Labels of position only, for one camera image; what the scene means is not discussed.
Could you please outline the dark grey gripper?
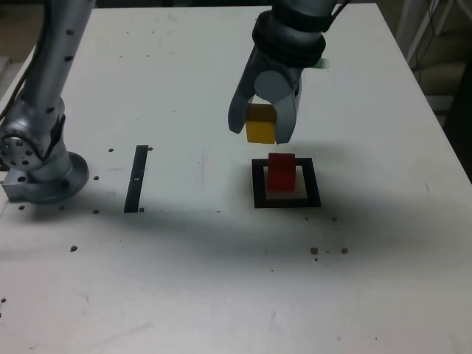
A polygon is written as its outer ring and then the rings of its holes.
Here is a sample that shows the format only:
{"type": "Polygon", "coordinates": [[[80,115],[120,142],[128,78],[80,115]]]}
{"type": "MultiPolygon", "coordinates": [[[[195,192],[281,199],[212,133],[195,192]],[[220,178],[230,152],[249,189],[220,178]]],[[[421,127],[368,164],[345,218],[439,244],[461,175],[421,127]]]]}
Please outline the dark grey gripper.
{"type": "Polygon", "coordinates": [[[274,128],[276,143],[289,143],[298,109],[294,94],[301,90],[302,73],[303,68],[290,67],[254,47],[229,106],[229,130],[233,133],[243,130],[249,103],[256,94],[271,103],[277,113],[274,128]]]}

